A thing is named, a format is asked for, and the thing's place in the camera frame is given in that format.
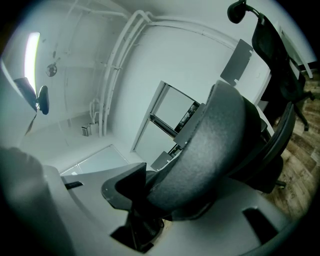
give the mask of white pipe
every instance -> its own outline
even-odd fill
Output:
[[[76,30],[77,30],[78,24],[79,24],[79,22],[80,22],[83,14],[84,14],[83,12],[81,12],[81,13],[79,14],[78,19],[77,19],[77,21],[76,21],[76,24],[75,24],[75,26],[74,26],[74,29],[73,29],[73,31],[72,31],[72,36],[70,37],[70,41],[69,41],[69,44],[68,44],[68,48],[67,48],[67,50],[66,50],[66,52],[67,52],[68,55],[71,54],[71,50],[70,50],[71,43],[73,42],[73,39],[74,39]]]
[[[59,4],[63,4],[63,5],[69,5],[68,3],[62,2],[62,1],[55,1],[55,3],[59,3]],[[83,10],[83,11],[87,11],[87,12],[90,12],[90,13],[93,13],[93,14],[105,14],[105,15],[112,15],[112,16],[122,17],[122,18],[124,18],[126,20],[129,19],[128,16],[125,15],[124,13],[122,13],[122,12],[109,11],[109,10],[93,10],[93,9],[90,9],[90,8],[87,8],[87,7],[78,5],[78,4],[76,4],[74,6],[74,8],[75,9],[79,9],[79,10]]]
[[[146,20],[148,23],[151,22],[150,18],[142,11],[142,10],[137,10],[134,12],[134,14],[130,17],[130,19],[128,20],[128,22],[125,24],[123,30],[121,31],[113,49],[112,52],[109,56],[108,62],[107,62],[107,67],[105,70],[105,75],[104,75],[104,79],[103,79],[103,87],[102,87],[102,92],[101,92],[101,97],[100,97],[100,109],[99,109],[99,137],[102,136],[102,115],[103,115],[103,103],[105,102],[105,94],[106,94],[106,89],[107,89],[107,84],[108,84],[108,79],[109,79],[109,75],[111,72],[111,66],[114,62],[115,56],[117,54],[117,51],[120,47],[120,44],[122,43],[128,29],[130,28],[130,26],[133,24],[135,18],[141,15],[144,20]]]
[[[144,18],[140,18],[140,20],[134,25],[133,29],[131,30],[129,36],[127,37],[125,43],[123,44],[123,47],[121,49],[121,52],[118,56],[118,60],[116,62],[116,66],[121,67],[123,60],[124,60],[124,56],[126,55],[126,53],[130,50],[129,49],[129,45],[132,42],[132,39],[134,38],[136,32],[139,30],[139,27],[141,26],[141,24],[144,22]],[[108,94],[107,94],[107,98],[106,98],[106,108],[104,111],[104,122],[103,122],[103,134],[106,135],[107,134],[107,118],[109,115],[109,111],[110,111],[110,105],[111,105],[111,100],[112,100],[112,96],[113,96],[113,92],[115,90],[115,85],[116,85],[116,81],[119,75],[119,69],[116,69],[113,74],[112,74],[112,78],[111,81],[109,83],[109,88],[108,88]]]
[[[103,39],[103,37],[101,37],[100,40],[99,40],[98,48],[97,48],[97,50],[96,50],[96,52],[95,52],[95,55],[94,55],[94,60],[96,60],[97,57],[99,56],[102,39]],[[94,67],[93,67],[92,83],[91,83],[91,87],[92,87],[92,88],[94,88],[94,82],[95,82],[95,77],[96,77],[97,63],[94,63],[93,65],[94,65]],[[98,97],[98,91],[99,91],[99,84],[98,84],[98,89],[97,89],[96,93],[94,93],[94,94],[95,94],[95,98],[93,98],[92,103],[94,103],[95,100],[97,100],[97,101],[99,102],[99,100],[97,99],[97,97]]]
[[[65,111],[67,113],[69,113],[69,108],[68,108],[68,103],[67,103],[67,85],[68,85],[68,83],[67,83],[67,80],[68,80],[67,71],[68,71],[68,67],[65,67],[65,69],[64,69],[64,79],[63,79],[63,94],[64,94]]]
[[[205,31],[203,29],[196,29],[196,28],[190,28],[190,26],[188,26],[187,24],[178,24],[176,22],[150,22],[149,25],[152,26],[164,26],[164,27],[171,27],[171,28],[177,28],[177,29],[183,29],[186,31],[190,31],[193,33],[197,33],[200,34],[202,36],[208,37],[212,40],[217,41],[220,44],[223,44],[224,46],[228,47],[231,50],[234,50],[236,48],[237,45],[237,41],[218,31],[217,29],[210,27],[209,25],[203,23],[203,22],[199,22],[197,20],[193,20],[193,19],[187,19],[187,18],[179,18],[179,17],[171,17],[171,16],[153,16],[151,12],[147,11],[145,14],[147,14],[148,16],[154,18],[155,20],[169,20],[169,21],[177,21],[177,22],[183,22],[183,23],[189,23],[189,24],[196,24],[205,28],[208,28],[210,30],[215,31],[216,33],[220,34],[221,37],[226,38],[226,40],[220,40],[218,39],[216,36],[212,35],[210,32]],[[137,37],[139,36],[139,34],[142,32],[142,30],[144,29],[145,25],[140,29],[140,31],[138,32],[138,34],[136,34],[135,38],[130,42],[130,46],[128,48],[128,50],[126,51],[124,57],[121,60],[121,54],[119,55],[119,59],[121,60],[120,64],[118,64],[118,67],[122,67],[124,60],[126,59],[126,56],[130,50],[130,48],[132,47],[134,41],[137,39]],[[104,112],[104,123],[103,123],[103,133],[107,134],[107,120],[108,120],[108,115],[110,113],[110,107],[111,107],[111,102],[112,102],[112,97],[113,97],[113,93],[115,90],[115,86],[116,86],[116,82],[118,80],[118,76],[119,76],[119,70],[116,70],[113,75],[112,75],[112,79],[111,79],[111,83],[108,89],[108,96],[106,99],[106,108],[105,108],[105,112]]]
[[[57,53],[57,49],[58,49],[58,44],[59,44],[59,40],[60,40],[60,37],[62,35],[62,32],[64,30],[64,24],[67,22],[68,18],[69,18],[69,15],[70,13],[72,12],[72,10],[75,8],[76,4],[78,3],[79,0],[75,0],[74,3],[71,5],[68,13],[66,14],[66,16],[64,17],[64,20],[63,22],[61,23],[60,25],[60,29],[59,29],[59,33],[57,35],[57,38],[56,38],[56,43],[54,45],[54,50],[53,50],[53,58],[56,57],[56,53]]]
[[[96,114],[99,113],[99,111],[95,111],[95,102],[100,103],[99,99],[94,98],[89,104],[89,114],[92,124],[96,123]]]
[[[184,23],[196,24],[196,25],[202,26],[204,28],[210,29],[210,30],[216,32],[217,34],[220,34],[220,36],[222,38],[225,38],[227,41],[230,41],[230,46],[233,47],[233,49],[235,49],[236,45],[238,44],[238,41],[235,38],[233,38],[233,37],[221,32],[221,31],[219,31],[218,29],[208,25],[207,23],[200,22],[200,21],[197,21],[195,19],[183,18],[183,17],[174,17],[174,16],[154,16],[150,11],[147,11],[145,14],[147,14],[150,18],[152,18],[154,20],[157,20],[157,21],[184,22]]]
[[[149,25],[151,26],[162,26],[162,27],[169,27],[169,28],[176,28],[176,29],[182,29],[182,30],[186,30],[186,31],[190,31],[193,33],[197,33],[199,35],[205,36],[207,38],[210,38],[222,45],[224,45],[225,47],[231,49],[231,50],[235,50],[236,46],[230,43],[227,43],[224,40],[220,40],[218,38],[216,38],[214,35],[212,35],[210,32],[204,30],[204,29],[198,29],[198,28],[193,28],[188,26],[187,24],[178,24],[176,22],[170,22],[170,21],[161,21],[161,22],[151,22],[149,23]]]
[[[100,53],[101,44],[102,44],[103,39],[104,39],[104,34],[101,35],[100,41],[99,41],[99,43],[98,43],[98,50],[97,50],[97,52],[95,53],[95,56],[94,56],[94,60],[95,60],[95,61],[97,61],[97,58],[99,57],[99,53]],[[95,73],[96,73],[96,67],[97,67],[97,63],[94,64],[94,69],[93,69],[94,75],[95,75]],[[101,74],[100,74],[100,78],[99,78],[99,81],[98,81],[98,84],[97,84],[98,86],[97,86],[97,88],[96,88],[96,90],[95,90],[95,97],[96,97],[96,98],[98,97],[98,94],[99,94],[100,82],[101,82],[101,79],[102,79],[102,75],[103,75],[104,69],[105,69],[105,68],[102,67],[102,69],[101,69]],[[92,85],[91,85],[92,87],[94,87],[94,77],[95,77],[95,76],[93,76]]]
[[[144,28],[146,27],[146,24],[143,25],[140,30],[138,31],[138,33],[135,35],[134,39],[131,41],[122,61],[121,61],[121,66],[123,65],[124,61],[126,60],[126,57],[128,55],[128,53],[130,52],[130,49],[131,47],[134,45],[134,42],[136,41],[136,39],[138,38],[138,36],[141,34],[141,32],[144,30]],[[108,115],[110,113],[110,107],[111,107],[111,102],[112,102],[112,97],[113,97],[113,94],[114,94],[114,90],[115,90],[115,85],[117,83],[117,80],[118,80],[118,76],[119,76],[119,73],[120,73],[120,70],[117,70],[117,73],[116,73],[116,77],[115,77],[115,80],[114,80],[114,84],[113,84],[113,89],[111,90],[110,92],[110,95],[108,95],[108,98],[109,98],[109,101],[108,101],[108,105],[107,105],[107,114],[106,112],[104,112],[104,120],[105,120],[105,123],[107,123],[107,120],[108,120]]]
[[[65,135],[64,131],[61,128],[60,121],[58,121],[58,127],[59,127],[59,130],[60,130],[61,134],[62,134],[62,137],[64,138],[64,141],[65,141],[66,145],[69,147],[70,145],[69,145],[69,143],[67,141],[67,136]]]

